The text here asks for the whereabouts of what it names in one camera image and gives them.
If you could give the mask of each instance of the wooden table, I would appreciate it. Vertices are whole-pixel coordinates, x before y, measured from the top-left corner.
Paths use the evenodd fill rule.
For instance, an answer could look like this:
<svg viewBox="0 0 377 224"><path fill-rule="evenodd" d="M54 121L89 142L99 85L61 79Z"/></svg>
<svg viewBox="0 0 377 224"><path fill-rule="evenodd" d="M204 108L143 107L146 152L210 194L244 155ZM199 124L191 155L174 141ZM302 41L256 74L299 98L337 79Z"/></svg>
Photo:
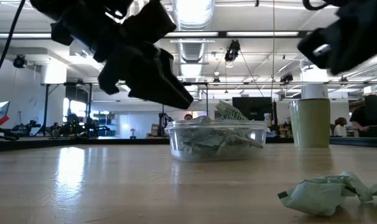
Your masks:
<svg viewBox="0 0 377 224"><path fill-rule="evenodd" d="M0 153L0 223L377 223L377 198L330 218L277 194L315 175L377 182L377 148L267 145L253 161L187 163L168 146L77 146Z"/></svg>

